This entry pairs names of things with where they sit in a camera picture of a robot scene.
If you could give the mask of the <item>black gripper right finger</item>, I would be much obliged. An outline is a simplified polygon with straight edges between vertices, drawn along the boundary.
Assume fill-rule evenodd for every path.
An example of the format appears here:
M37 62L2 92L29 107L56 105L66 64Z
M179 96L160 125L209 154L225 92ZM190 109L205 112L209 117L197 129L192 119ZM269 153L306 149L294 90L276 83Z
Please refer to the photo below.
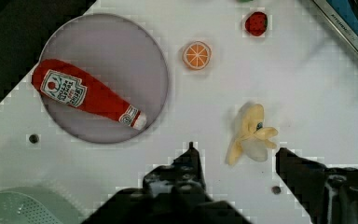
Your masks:
M281 147L275 154L276 173L307 211L312 224L327 224L325 202L325 169L317 162L297 156Z

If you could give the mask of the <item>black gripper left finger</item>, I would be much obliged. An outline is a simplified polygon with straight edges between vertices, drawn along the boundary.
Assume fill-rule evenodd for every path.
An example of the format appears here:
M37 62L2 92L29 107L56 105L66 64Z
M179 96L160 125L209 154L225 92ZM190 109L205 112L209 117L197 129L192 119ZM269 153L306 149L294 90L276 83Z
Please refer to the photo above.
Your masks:
M200 153L193 142L190 142L188 149L171 164L160 165L143 178L143 189L153 197L171 193L175 187L182 186L206 189Z

